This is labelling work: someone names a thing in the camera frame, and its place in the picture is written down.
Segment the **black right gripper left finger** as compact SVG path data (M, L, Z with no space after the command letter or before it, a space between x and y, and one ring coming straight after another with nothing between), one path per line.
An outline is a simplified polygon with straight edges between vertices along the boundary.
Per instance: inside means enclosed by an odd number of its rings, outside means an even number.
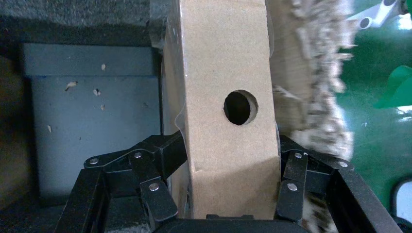
M129 149L86 159L55 232L104 232L110 202L120 197L136 197L155 232L177 217L166 181L186 160L180 132L152 135Z

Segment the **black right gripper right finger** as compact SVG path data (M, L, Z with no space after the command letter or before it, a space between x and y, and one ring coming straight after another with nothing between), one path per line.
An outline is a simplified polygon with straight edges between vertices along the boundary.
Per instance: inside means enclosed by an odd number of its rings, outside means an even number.
M347 160L307 150L280 136L281 183L275 218L301 223L304 195L326 201L340 233L400 233L402 230Z

